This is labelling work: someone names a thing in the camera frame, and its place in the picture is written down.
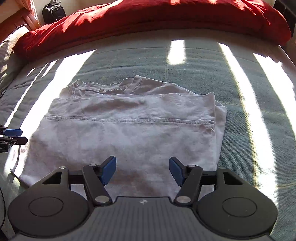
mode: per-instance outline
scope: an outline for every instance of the pink curtain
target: pink curtain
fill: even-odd
[[[21,7],[21,8],[26,8],[30,11],[30,13],[34,16],[34,18],[38,21],[36,9],[34,6],[33,0],[15,0],[16,3]]]

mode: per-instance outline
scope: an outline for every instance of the red fabric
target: red fabric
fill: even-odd
[[[13,49],[32,61],[95,39],[177,28],[250,34],[280,45],[291,38],[284,17],[262,0],[118,0],[28,32]]]

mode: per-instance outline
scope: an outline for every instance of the wire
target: wire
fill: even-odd
[[[4,200],[4,195],[3,195],[3,192],[2,192],[2,189],[0,187],[0,192],[1,192],[1,195],[2,195],[2,199],[3,199],[3,206],[4,206],[4,217],[3,217],[3,221],[0,225],[0,229],[3,227],[4,225],[4,222],[5,222],[5,218],[6,218],[6,205],[5,205],[5,200]]]

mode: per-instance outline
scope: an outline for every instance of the backpack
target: backpack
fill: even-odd
[[[42,16],[46,24],[51,24],[65,17],[66,13],[61,5],[48,3],[42,10]]]

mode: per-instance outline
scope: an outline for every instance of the mattress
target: mattress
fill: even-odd
[[[0,99],[0,123],[33,133],[52,100],[77,79],[107,85],[137,74],[197,94],[215,93],[227,107],[218,165],[274,201],[279,215],[271,235],[291,240],[296,223],[296,67],[277,45],[206,29],[150,31],[85,43],[25,66]],[[0,159],[0,186],[8,206],[25,190],[10,170],[22,178],[25,163],[5,153]],[[14,234],[8,220],[3,232]]]

